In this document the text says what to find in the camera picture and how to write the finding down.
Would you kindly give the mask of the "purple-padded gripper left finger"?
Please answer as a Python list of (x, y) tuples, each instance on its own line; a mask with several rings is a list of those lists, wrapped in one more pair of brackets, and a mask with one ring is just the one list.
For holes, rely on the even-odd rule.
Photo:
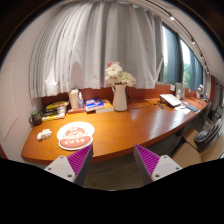
[(59, 156), (50, 163), (45, 171), (82, 186), (93, 156), (93, 146), (89, 145), (68, 157)]

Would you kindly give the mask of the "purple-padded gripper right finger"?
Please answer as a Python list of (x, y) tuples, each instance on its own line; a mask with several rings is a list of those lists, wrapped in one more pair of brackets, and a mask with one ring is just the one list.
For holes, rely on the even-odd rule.
[(140, 145), (134, 146), (134, 157), (145, 185), (181, 170), (168, 155), (159, 156)]

